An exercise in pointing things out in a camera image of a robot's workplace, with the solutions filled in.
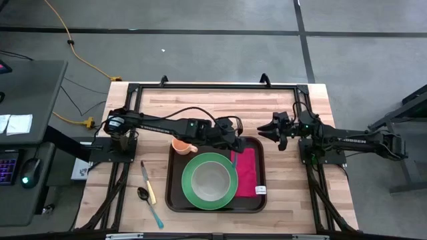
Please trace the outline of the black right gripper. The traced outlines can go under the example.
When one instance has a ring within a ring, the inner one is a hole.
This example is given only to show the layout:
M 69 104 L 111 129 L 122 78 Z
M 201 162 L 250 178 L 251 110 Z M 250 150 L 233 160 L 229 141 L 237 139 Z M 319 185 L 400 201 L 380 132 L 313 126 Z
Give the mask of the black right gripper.
M 285 151 L 288 146 L 288 137 L 298 135 L 298 124 L 290 119 L 286 112 L 274 112 L 273 120 L 257 128 L 258 135 L 273 142 L 278 142 L 278 150 Z

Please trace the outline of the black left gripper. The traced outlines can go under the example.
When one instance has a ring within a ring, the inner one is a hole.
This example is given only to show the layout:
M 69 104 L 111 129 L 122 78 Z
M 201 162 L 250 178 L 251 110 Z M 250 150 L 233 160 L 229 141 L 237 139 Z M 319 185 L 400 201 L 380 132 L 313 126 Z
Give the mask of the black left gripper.
M 240 137 L 243 130 L 239 117 L 219 117 L 214 119 L 214 126 L 203 129 L 199 144 L 208 147 L 230 147 L 231 151 L 243 153 L 246 148 L 246 138 Z

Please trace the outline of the red cloth napkin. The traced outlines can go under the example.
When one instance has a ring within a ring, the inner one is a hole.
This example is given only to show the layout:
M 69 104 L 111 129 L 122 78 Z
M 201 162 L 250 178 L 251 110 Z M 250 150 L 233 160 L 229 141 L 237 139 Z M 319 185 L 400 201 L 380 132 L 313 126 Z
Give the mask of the red cloth napkin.
M 238 153 L 236 172 L 238 188 L 235 197 L 254 198 L 267 193 L 265 185 L 258 185 L 256 152 L 253 148 L 246 148 L 243 153 Z

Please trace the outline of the pale grey bowl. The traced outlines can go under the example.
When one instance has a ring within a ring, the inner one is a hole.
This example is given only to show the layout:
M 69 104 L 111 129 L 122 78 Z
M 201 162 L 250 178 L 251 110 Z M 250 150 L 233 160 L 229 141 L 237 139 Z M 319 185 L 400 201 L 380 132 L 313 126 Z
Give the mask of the pale grey bowl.
M 191 176 L 193 192 L 204 201 L 217 201 L 226 195 L 231 186 L 228 170 L 214 161 L 202 163 Z

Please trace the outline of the beige mug orange inside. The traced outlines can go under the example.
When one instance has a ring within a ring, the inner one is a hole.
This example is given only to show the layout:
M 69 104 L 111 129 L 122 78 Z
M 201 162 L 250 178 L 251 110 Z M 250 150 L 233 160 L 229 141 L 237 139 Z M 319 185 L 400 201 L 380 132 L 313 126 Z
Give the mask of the beige mug orange inside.
M 192 144 L 185 143 L 176 138 L 173 138 L 171 141 L 173 149 L 180 155 L 187 155 L 189 153 L 197 153 L 198 148 Z

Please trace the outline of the green plate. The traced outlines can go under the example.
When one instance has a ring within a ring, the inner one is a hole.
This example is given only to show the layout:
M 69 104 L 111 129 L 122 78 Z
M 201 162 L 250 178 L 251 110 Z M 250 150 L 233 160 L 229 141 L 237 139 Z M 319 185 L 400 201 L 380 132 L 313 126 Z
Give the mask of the green plate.
M 231 177 L 231 186 L 229 191 L 220 200 L 213 202 L 201 200 L 191 188 L 191 176 L 193 174 L 193 171 L 196 167 L 208 161 L 221 163 L 228 170 L 228 173 Z M 189 163 L 185 166 L 181 176 L 181 188 L 183 194 L 185 195 L 185 198 L 194 207 L 206 211 L 215 211 L 221 209 L 222 207 L 225 207 L 234 198 L 236 190 L 238 188 L 238 174 L 236 172 L 236 169 L 232 167 L 232 162 L 224 155 L 221 155 L 219 153 L 202 153 L 191 159 Z

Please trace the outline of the knife with yellow handle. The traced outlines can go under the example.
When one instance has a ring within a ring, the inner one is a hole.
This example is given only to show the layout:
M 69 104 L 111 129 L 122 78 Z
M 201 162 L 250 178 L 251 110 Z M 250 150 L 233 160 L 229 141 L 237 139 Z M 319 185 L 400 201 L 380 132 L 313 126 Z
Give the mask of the knife with yellow handle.
M 147 169 L 145 168 L 145 165 L 144 165 L 143 161 L 140 162 L 140 166 L 141 166 L 141 172 L 142 172 L 142 175 L 143 175 L 143 179 L 145 181 L 145 184 L 147 185 L 147 190 L 148 190 L 148 193 L 149 193 L 149 198 L 150 198 L 151 204 L 155 205 L 157 203 L 157 201 L 156 201 L 155 194 L 153 192 L 151 183 L 149 182 L 149 177 L 148 177 L 148 174 L 147 174 Z

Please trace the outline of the brown plastic tray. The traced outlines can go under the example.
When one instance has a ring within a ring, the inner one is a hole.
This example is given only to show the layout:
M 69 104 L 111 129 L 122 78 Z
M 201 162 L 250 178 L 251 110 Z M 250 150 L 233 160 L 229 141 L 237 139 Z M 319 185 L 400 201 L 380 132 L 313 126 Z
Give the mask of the brown plastic tray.
M 253 148 L 256 152 L 256 171 L 258 174 L 258 185 L 266 186 L 266 172 L 264 164 L 264 148 L 262 143 L 255 137 L 246 137 L 246 148 Z M 196 213 L 208 212 L 194 207 L 183 194 L 181 188 L 181 176 L 185 166 L 191 159 L 202 153 L 219 153 L 230 159 L 231 152 L 228 150 L 215 149 L 202 146 L 197 153 L 187 155 L 178 154 L 173 148 L 169 149 L 169 160 L 167 166 L 167 180 L 165 188 L 166 205 L 175 212 Z M 235 197 L 225 207 L 211 211 L 216 213 L 257 213 L 260 212 L 267 202 L 267 195 L 258 195 L 254 198 Z

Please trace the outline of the black metal stand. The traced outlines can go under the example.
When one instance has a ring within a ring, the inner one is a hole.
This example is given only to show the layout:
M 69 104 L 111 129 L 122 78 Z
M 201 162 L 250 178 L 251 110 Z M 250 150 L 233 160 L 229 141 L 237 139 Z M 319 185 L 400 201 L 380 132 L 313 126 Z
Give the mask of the black metal stand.
M 369 125 L 369 130 L 379 130 L 386 127 L 394 133 L 395 123 L 425 122 L 427 123 L 427 84 L 409 94 L 401 101 L 399 108 L 385 114 L 383 118 Z M 421 180 L 421 176 L 416 166 L 416 162 L 408 160 L 406 144 L 403 140 L 398 140 L 392 144 L 392 152 L 400 155 L 400 165 L 403 170 L 406 183 L 390 189 L 390 194 L 403 193 L 409 191 L 426 190 L 427 180 Z

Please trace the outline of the white printed box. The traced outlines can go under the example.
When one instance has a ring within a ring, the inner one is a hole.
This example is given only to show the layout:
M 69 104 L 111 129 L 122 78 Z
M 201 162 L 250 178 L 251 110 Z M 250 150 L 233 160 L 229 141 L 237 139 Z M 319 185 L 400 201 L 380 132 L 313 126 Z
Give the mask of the white printed box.
M 71 180 L 86 181 L 88 176 L 88 171 L 92 165 L 93 165 L 92 162 L 86 162 L 76 158 L 73 166 L 73 171 L 71 173 Z

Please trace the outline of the black computer mouse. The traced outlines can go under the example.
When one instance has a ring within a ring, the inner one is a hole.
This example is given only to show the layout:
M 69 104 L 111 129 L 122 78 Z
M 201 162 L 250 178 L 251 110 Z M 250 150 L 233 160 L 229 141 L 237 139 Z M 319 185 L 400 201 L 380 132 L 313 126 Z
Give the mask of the black computer mouse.
M 39 182 L 41 171 L 41 160 L 31 158 L 24 162 L 20 173 L 20 183 L 23 188 L 30 189 Z

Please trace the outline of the grey desk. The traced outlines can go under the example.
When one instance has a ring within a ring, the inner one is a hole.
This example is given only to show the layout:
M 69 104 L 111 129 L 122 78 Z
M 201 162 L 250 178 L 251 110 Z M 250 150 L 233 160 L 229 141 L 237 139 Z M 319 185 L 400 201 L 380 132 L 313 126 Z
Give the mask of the grey desk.
M 0 115 L 32 115 L 29 133 L 7 136 L 0 134 L 0 152 L 18 151 L 19 163 L 13 185 L 0 186 L 0 227 L 23 227 L 41 212 L 41 194 L 46 186 L 51 160 L 56 151 L 52 142 L 45 140 L 48 126 L 67 68 L 64 61 L 11 61 L 11 73 L 0 74 Z M 31 158 L 41 160 L 38 184 L 25 189 L 20 183 L 24 162 Z

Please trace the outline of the backlit keyboard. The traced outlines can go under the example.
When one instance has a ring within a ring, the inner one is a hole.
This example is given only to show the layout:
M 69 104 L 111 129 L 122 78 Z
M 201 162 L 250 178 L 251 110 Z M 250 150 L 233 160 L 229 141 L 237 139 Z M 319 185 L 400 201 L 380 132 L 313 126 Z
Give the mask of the backlit keyboard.
M 19 163 L 18 151 L 0 152 L 0 186 L 13 185 Z

